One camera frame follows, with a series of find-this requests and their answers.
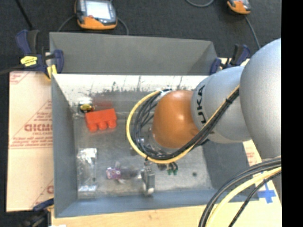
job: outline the red lego brick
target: red lego brick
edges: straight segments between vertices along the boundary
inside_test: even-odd
[[[117,116],[114,108],[93,111],[85,114],[86,125],[91,132],[113,129],[117,126]]]

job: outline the blue tape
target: blue tape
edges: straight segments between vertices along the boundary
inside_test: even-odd
[[[268,188],[267,183],[266,183],[265,184],[265,190],[264,191],[258,191],[258,197],[259,198],[265,198],[266,203],[272,203],[273,202],[272,198],[276,197],[276,193],[275,193],[274,190],[270,190]]]

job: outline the gray box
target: gray box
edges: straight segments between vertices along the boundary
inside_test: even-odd
[[[140,179],[125,184],[107,180],[105,169],[116,161],[143,167],[144,158],[131,154],[125,137],[125,118],[134,104],[162,87],[193,90],[209,74],[215,58],[213,45],[194,40],[76,33],[51,33],[50,38],[51,48],[62,49],[65,58],[65,73],[52,78],[57,218],[207,204],[222,184],[248,166],[242,144],[208,142],[177,162],[176,176],[153,165],[156,192],[152,196],[144,196]],[[99,52],[97,44],[107,47]],[[114,107],[117,128],[89,132],[77,113],[77,102],[83,96],[91,97],[99,109]],[[94,198],[82,198],[78,193],[76,155],[80,148],[98,148],[99,187]],[[240,195],[234,201],[244,198]]]

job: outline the clear plastic bag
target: clear plastic bag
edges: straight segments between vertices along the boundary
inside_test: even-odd
[[[78,193],[92,197],[98,187],[96,182],[97,148],[81,148],[77,154]]]

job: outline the black carpet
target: black carpet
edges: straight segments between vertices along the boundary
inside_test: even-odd
[[[14,0],[0,0],[0,70],[18,64],[20,50],[15,35],[29,29]],[[209,0],[192,0],[206,3]],[[48,33],[57,31],[73,14],[75,0],[20,0],[34,28],[40,30],[38,49],[49,48]],[[247,15],[260,46],[281,37],[282,0],[250,0],[251,14]],[[229,12],[225,0],[214,0],[207,8],[196,8],[185,0],[114,0],[118,17],[130,35],[209,40],[217,55],[231,57],[235,44],[246,44],[251,54],[258,50],[252,31],[244,16]],[[75,19],[62,31],[82,31]],[[125,27],[107,34],[124,35]],[[8,76],[0,76],[0,227],[14,227],[32,213],[5,213],[8,145]]]

